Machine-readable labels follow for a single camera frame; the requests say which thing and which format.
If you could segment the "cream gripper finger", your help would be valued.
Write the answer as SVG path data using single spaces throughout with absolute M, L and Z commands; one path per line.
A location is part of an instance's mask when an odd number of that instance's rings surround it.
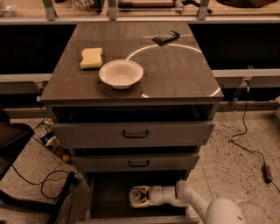
M 151 205 L 151 202 L 148 199 L 141 199 L 140 201 L 131 201 L 130 205 L 133 208 L 144 208 L 149 207 Z
M 138 185 L 138 186 L 134 186 L 133 190 L 137 190 L 141 193 L 147 193 L 150 190 L 150 187 L 147 185 Z

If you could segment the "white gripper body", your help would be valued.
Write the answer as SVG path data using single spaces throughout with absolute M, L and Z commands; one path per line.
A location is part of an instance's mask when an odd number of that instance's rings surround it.
M 154 185 L 149 190 L 149 200 L 152 206 L 160 206 L 164 203 L 163 187 Z

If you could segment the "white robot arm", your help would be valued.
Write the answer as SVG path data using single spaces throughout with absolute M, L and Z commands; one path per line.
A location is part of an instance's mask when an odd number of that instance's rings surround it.
M 170 186 L 134 186 L 129 192 L 129 203 L 134 208 L 191 206 L 204 224 L 246 224 L 242 210 L 232 200 L 217 198 L 207 202 L 184 180 Z

